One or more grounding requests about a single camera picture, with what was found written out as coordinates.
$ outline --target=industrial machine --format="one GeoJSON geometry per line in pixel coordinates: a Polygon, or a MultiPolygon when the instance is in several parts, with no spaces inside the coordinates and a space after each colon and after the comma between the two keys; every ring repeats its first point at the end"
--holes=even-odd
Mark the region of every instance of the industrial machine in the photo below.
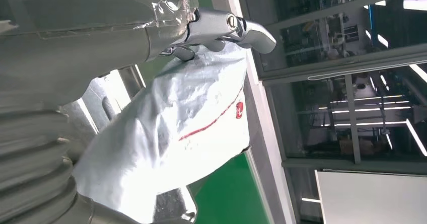
{"type": "MultiPolygon", "coordinates": [[[[0,223],[137,223],[79,195],[60,106],[89,82],[190,45],[269,53],[273,37],[197,0],[0,0],[0,223]]],[[[163,223],[188,223],[188,220],[163,223]]]]}

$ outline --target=fluorescent light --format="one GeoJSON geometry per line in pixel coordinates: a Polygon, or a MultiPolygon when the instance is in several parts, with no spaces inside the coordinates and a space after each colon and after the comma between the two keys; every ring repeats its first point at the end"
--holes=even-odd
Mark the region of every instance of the fluorescent light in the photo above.
{"type": "Polygon", "coordinates": [[[409,109],[411,107],[385,107],[384,110],[409,109]]]}
{"type": "MultiPolygon", "coordinates": [[[[406,122],[386,122],[386,125],[392,125],[392,124],[405,124],[406,122]]],[[[369,126],[369,125],[382,125],[383,122],[365,122],[365,123],[357,123],[357,126],[369,126]]],[[[330,126],[331,124],[322,124],[322,127],[330,126]]],[[[351,126],[350,123],[338,123],[335,124],[335,126],[351,126]]]]}
{"type": "MultiPolygon", "coordinates": [[[[397,95],[397,96],[385,96],[383,98],[395,98],[395,97],[403,97],[403,95],[397,95]]],[[[362,101],[362,100],[371,100],[371,99],[381,99],[381,97],[367,97],[367,98],[358,98],[355,99],[355,101],[362,101]]],[[[340,103],[340,102],[347,102],[347,101],[335,101],[335,102],[331,102],[331,103],[340,103]]]]}
{"type": "Polygon", "coordinates": [[[346,112],[349,112],[348,110],[344,110],[344,111],[334,111],[334,112],[332,112],[332,113],[346,113],[346,112]]]}
{"type": "MultiPolygon", "coordinates": [[[[397,110],[397,109],[409,109],[411,107],[385,107],[384,110],[397,110]]],[[[366,109],[356,109],[356,112],[370,112],[370,111],[380,111],[380,108],[366,108],[366,109]]],[[[347,113],[348,110],[334,111],[332,113],[347,113]]]]}
{"type": "Polygon", "coordinates": [[[380,78],[381,78],[381,80],[383,81],[383,84],[386,86],[386,85],[387,85],[387,82],[386,82],[386,79],[384,78],[384,76],[383,76],[383,75],[380,75],[380,78]]]}
{"type": "MultiPolygon", "coordinates": [[[[405,122],[386,122],[387,125],[389,124],[404,124],[405,122]]],[[[367,125],[381,125],[383,122],[366,122],[366,123],[358,123],[357,126],[367,126],[367,125]]]]}
{"type": "Polygon", "coordinates": [[[390,149],[393,149],[393,145],[391,145],[390,136],[386,134],[388,144],[390,145],[390,149]]]}
{"type": "Polygon", "coordinates": [[[368,36],[368,38],[371,39],[371,34],[368,32],[368,30],[365,30],[365,33],[368,36]]]}
{"type": "MultiPolygon", "coordinates": [[[[403,95],[398,95],[398,96],[385,96],[384,98],[395,98],[395,97],[403,97],[403,95]]],[[[358,99],[355,99],[355,101],[371,100],[371,99],[381,99],[381,97],[358,98],[358,99]]]]}
{"type": "Polygon", "coordinates": [[[372,87],[375,89],[375,91],[377,90],[377,88],[375,87],[375,85],[374,85],[374,81],[372,80],[372,77],[369,77],[369,79],[371,79],[371,85],[372,85],[372,87]]]}
{"type": "Polygon", "coordinates": [[[411,69],[417,73],[419,75],[419,77],[421,77],[425,82],[427,82],[427,73],[425,73],[424,70],[422,70],[418,65],[416,64],[411,64],[409,65],[409,67],[411,67],[411,69]]]}
{"type": "Polygon", "coordinates": [[[386,96],[384,98],[395,98],[395,97],[403,97],[403,95],[397,95],[397,96],[386,96]]]}
{"type": "Polygon", "coordinates": [[[412,124],[409,122],[409,120],[406,120],[406,126],[408,126],[409,131],[411,132],[412,136],[415,139],[416,144],[418,145],[419,150],[421,150],[422,154],[427,157],[427,151],[425,150],[424,145],[422,144],[421,140],[419,139],[418,135],[415,132],[415,129],[412,127],[412,124]]]}
{"type": "Polygon", "coordinates": [[[331,102],[331,103],[342,103],[342,102],[347,102],[347,101],[335,101],[335,102],[331,102]]]}
{"type": "Polygon", "coordinates": [[[309,199],[309,198],[302,198],[303,201],[308,201],[308,202],[316,202],[316,203],[321,203],[320,200],[316,200],[316,199],[309,199]]]}
{"type": "Polygon", "coordinates": [[[385,6],[387,4],[386,4],[386,1],[379,1],[379,2],[376,2],[375,5],[385,6]]]}
{"type": "Polygon", "coordinates": [[[379,111],[379,108],[356,109],[357,112],[379,111]]]}
{"type": "Polygon", "coordinates": [[[427,0],[403,0],[403,8],[427,11],[427,0]]]}
{"type": "Polygon", "coordinates": [[[378,41],[388,48],[388,41],[381,35],[378,35],[378,41]]]}

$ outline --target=protective cover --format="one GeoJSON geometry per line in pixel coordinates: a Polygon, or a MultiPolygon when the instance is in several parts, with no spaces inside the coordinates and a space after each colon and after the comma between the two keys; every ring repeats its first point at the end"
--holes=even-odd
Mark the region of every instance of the protective cover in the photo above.
{"type": "Polygon", "coordinates": [[[92,142],[74,170],[78,191],[141,223],[156,195],[219,168],[249,144],[245,50],[195,47],[170,62],[92,142]]]}
{"type": "Polygon", "coordinates": [[[0,0],[0,36],[43,38],[178,26],[185,31],[197,0],[0,0]]]}

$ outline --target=transparent tape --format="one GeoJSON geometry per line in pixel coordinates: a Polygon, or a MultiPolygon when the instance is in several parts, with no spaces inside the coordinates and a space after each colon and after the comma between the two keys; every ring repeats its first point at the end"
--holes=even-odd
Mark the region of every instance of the transparent tape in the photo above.
{"type": "Polygon", "coordinates": [[[0,0],[0,36],[186,27],[197,0],[0,0]]]}

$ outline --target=screw head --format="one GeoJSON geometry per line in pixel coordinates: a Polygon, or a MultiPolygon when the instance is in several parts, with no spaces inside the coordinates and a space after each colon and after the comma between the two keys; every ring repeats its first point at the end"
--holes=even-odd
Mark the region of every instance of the screw head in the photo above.
{"type": "Polygon", "coordinates": [[[237,29],[237,18],[234,14],[227,15],[227,25],[231,30],[237,29]]]}

